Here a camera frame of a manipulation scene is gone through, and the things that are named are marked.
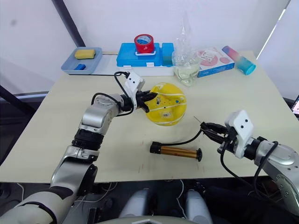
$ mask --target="plastic bag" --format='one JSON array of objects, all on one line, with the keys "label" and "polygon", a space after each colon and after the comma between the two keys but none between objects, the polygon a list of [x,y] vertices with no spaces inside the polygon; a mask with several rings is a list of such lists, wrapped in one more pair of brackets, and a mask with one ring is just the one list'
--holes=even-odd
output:
[{"label": "plastic bag", "polygon": [[191,48],[191,28],[187,13],[184,13],[181,35],[176,39],[172,63],[174,74],[186,86],[192,86],[194,78],[198,75],[201,58]]}]

